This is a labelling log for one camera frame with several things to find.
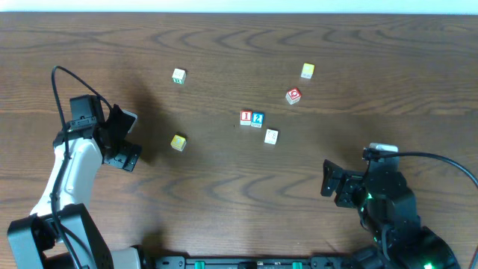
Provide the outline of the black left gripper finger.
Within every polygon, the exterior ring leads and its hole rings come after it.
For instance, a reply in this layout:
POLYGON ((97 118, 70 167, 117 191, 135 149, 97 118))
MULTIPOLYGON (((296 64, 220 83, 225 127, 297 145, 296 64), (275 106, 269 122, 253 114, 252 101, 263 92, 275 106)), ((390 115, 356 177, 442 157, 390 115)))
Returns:
POLYGON ((137 115, 127 111, 127 110, 122 110, 122 115, 121 115, 121 131, 124 134, 131 133, 131 130, 134 128, 135 124, 137 122, 137 115))
POLYGON ((105 151, 103 163, 132 172, 141 152, 142 146, 121 140, 116 146, 105 151))

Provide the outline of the blue number 2 block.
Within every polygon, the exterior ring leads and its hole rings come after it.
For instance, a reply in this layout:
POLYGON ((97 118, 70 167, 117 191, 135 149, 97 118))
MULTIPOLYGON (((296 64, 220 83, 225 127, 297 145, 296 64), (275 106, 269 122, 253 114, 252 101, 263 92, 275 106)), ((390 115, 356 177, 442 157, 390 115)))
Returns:
POLYGON ((251 126, 255 128, 261 128, 264 122, 264 114, 253 112, 251 119, 251 126))

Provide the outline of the red letter I block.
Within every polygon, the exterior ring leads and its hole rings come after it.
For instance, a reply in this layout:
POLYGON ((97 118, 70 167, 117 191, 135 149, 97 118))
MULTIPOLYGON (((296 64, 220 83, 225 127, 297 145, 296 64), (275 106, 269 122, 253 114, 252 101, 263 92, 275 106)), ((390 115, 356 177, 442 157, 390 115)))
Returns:
POLYGON ((240 112, 240 124, 242 126, 250 126, 252 122, 252 111, 240 112))

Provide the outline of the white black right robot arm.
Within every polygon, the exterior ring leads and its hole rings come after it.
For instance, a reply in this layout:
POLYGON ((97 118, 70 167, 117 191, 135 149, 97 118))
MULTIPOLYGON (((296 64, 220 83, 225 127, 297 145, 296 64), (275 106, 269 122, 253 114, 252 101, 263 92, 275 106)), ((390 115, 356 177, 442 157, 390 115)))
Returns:
POLYGON ((416 197, 399 171, 398 157, 369 161, 364 172, 323 162, 320 194, 335 195, 338 207, 354 208, 360 224, 376 242, 363 267, 458 268, 448 244, 421 224, 416 197))

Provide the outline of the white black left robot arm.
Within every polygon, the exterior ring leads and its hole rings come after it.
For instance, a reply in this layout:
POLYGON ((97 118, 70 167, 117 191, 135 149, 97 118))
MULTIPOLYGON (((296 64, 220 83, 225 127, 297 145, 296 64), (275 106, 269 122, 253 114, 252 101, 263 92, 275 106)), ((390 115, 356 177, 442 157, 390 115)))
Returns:
POLYGON ((7 239, 18 268, 150 268, 138 247, 112 251, 88 211, 103 164, 131 172, 141 147, 126 141, 137 115, 115 105, 75 108, 54 141, 55 163, 28 217, 14 220, 7 239))

